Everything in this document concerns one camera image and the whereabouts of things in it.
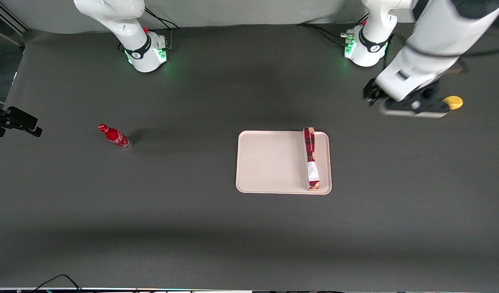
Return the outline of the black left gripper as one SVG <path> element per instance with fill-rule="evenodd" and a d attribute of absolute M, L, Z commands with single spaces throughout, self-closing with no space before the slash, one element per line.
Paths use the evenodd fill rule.
<path fill-rule="evenodd" d="M 410 102 L 420 102 L 426 103 L 435 99 L 436 94 L 439 91 L 440 80 L 435 80 L 430 82 L 430 84 L 416 89 L 410 94 Z M 369 82 L 363 88 L 363 99 L 368 99 L 368 106 L 372 107 L 377 101 L 385 100 L 389 98 L 389 95 L 382 93 L 381 88 L 375 82 L 375 78 L 369 80 Z"/>

